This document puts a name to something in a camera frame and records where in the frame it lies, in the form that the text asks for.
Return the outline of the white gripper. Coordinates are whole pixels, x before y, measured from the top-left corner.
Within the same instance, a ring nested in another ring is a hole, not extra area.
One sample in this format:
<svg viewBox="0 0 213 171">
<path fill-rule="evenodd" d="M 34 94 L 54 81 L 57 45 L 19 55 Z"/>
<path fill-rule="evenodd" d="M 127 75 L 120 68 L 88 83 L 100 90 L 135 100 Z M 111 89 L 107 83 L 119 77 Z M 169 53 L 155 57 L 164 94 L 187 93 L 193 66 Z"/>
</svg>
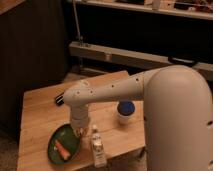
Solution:
<svg viewBox="0 0 213 171">
<path fill-rule="evenodd" d="M 70 125 L 77 137 L 84 136 L 90 123 L 89 109 L 87 105 L 70 108 Z"/>
</svg>

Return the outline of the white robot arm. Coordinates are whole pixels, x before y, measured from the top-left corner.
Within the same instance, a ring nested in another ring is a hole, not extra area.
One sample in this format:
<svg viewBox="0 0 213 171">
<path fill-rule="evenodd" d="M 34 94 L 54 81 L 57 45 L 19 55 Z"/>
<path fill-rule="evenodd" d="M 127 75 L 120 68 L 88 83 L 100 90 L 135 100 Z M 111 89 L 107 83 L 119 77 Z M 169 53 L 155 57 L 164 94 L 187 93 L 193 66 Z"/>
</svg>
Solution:
<svg viewBox="0 0 213 171">
<path fill-rule="evenodd" d="M 190 67 L 153 69 L 97 87 L 76 84 L 63 99 L 74 129 L 88 126 L 90 103 L 142 101 L 147 171 L 213 171 L 213 96 Z"/>
</svg>

